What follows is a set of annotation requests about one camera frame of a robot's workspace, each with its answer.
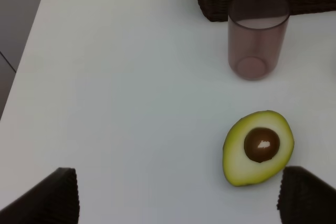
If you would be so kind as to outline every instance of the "avocado pit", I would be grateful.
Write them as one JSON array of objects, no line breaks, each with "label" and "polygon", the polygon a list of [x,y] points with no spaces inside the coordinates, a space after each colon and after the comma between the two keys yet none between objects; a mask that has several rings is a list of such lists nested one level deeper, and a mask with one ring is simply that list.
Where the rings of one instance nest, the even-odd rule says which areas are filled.
[{"label": "avocado pit", "polygon": [[272,159],[279,151],[280,138],[268,128],[254,128],[245,137],[244,150],[247,157],[262,163]]}]

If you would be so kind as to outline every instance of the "white table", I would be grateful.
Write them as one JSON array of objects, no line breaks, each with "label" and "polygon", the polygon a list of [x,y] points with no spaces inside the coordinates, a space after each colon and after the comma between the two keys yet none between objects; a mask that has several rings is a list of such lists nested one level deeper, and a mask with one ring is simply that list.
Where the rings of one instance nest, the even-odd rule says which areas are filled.
[{"label": "white table", "polygon": [[281,174],[235,188],[222,172],[229,128],[266,109],[291,125],[290,164],[336,186],[336,13],[291,17],[262,81],[226,51],[196,0],[42,0],[0,124],[0,207],[61,166],[80,224],[278,224]]}]

